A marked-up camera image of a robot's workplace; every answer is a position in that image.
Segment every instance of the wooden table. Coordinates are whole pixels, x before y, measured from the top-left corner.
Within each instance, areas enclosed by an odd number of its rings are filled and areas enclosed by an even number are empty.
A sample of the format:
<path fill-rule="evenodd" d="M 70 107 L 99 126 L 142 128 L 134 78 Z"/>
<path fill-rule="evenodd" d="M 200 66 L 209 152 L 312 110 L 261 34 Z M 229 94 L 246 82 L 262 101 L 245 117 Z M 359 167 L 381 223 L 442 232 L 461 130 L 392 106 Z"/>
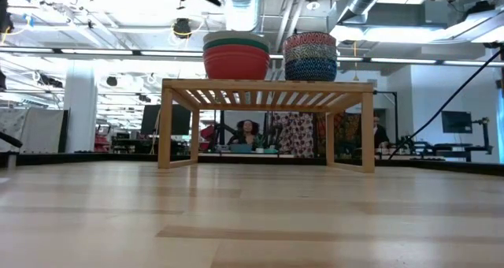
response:
<path fill-rule="evenodd" d="M 192 112 L 191 141 L 199 139 L 200 110 L 326 113 L 327 157 L 334 157 L 334 115 L 362 103 L 362 166 L 335 163 L 334 158 L 327 158 L 327 165 L 374 173 L 372 91 L 371 83 L 164 79 L 157 166 L 168 169 L 198 162 L 198 143 L 191 144 L 191 160 L 170 162 L 170 135 L 166 133 L 172 132 L 173 100 Z"/>

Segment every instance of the computer monitor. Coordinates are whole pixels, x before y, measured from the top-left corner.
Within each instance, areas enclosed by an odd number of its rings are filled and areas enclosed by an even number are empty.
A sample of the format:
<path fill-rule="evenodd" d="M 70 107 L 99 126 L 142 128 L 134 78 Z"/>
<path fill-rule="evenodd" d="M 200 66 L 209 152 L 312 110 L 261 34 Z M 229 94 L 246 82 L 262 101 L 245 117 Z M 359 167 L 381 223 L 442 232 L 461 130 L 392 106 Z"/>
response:
<path fill-rule="evenodd" d="M 445 133 L 473 133 L 473 120 L 471 113 L 464 111 L 443 111 L 443 132 Z"/>
<path fill-rule="evenodd" d="M 161 105 L 145 106 L 143 108 L 142 134 L 152 135 L 156 128 L 156 120 Z M 181 105 L 173 105 L 172 111 L 172 135 L 189 135 L 191 111 Z"/>

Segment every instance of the ceiling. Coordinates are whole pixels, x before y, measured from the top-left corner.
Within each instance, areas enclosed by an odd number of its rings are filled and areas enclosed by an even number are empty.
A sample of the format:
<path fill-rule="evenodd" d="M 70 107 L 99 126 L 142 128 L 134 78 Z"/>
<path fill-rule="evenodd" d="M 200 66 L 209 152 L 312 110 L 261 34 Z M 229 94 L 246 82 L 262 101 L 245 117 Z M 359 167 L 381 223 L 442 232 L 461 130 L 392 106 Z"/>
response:
<path fill-rule="evenodd" d="M 63 2 L 65 8 L 57 8 L 54 4 Z M 326 16 L 332 3 L 338 0 L 318 0 L 320 8 L 309 10 L 303 2 L 301 16 L 295 27 L 298 32 L 326 32 Z M 382 2 L 420 4 L 424 0 L 380 0 Z M 258 32 L 264 35 L 272 44 L 282 22 L 282 10 L 287 0 L 261 0 L 261 17 Z M 9 11 L 13 14 L 15 32 L 23 30 L 27 23 L 25 15 L 32 18 L 32 28 L 27 28 L 17 35 L 6 37 L 5 45 L 23 47 L 67 47 L 67 48 L 113 48 L 141 50 L 202 50 L 202 38 L 212 31 L 226 29 L 226 9 L 217 7 L 203 0 L 187 0 L 180 7 L 179 0 L 9 0 Z M 69 15 L 74 24 L 68 23 Z M 172 34 L 172 25 L 176 18 L 189 18 L 193 31 L 189 40 L 177 39 Z M 424 48 L 418 44 L 374 43 L 361 41 L 357 49 L 353 46 L 340 45 L 342 54 L 367 55 L 378 57 L 420 56 Z M 461 52 L 463 59 L 475 59 L 480 56 L 480 45 L 461 44 L 429 47 L 431 53 L 443 49 L 462 48 L 470 52 Z M 34 81 L 37 75 L 34 71 L 57 78 L 65 84 L 66 64 L 64 58 L 34 58 L 15 57 L 0 54 L 2 70 L 8 76 L 7 85 L 10 90 L 46 90 L 53 87 L 42 86 Z M 157 93 L 161 91 L 161 78 L 204 78 L 205 70 L 200 61 L 133 61 L 104 60 L 99 61 L 100 68 L 106 70 L 109 76 L 133 80 L 135 84 L 123 87 L 110 87 L 106 77 L 100 78 L 99 92 L 111 93 L 118 91 L 133 91 L 152 93 L 152 102 L 159 100 Z M 353 63 L 342 64 L 342 72 L 352 69 Z M 362 65 L 364 70 L 390 71 L 389 65 Z M 14 97 L 6 98 L 3 94 L 0 104 L 13 103 Z M 24 99 L 31 98 L 34 102 L 46 102 L 49 107 L 62 107 L 63 95 L 25 94 Z M 98 99 L 98 116 L 107 116 L 106 109 L 120 110 L 127 107 L 141 109 L 144 102 L 138 100 L 138 95 L 100 95 Z M 121 115 L 138 119 L 139 114 Z"/>

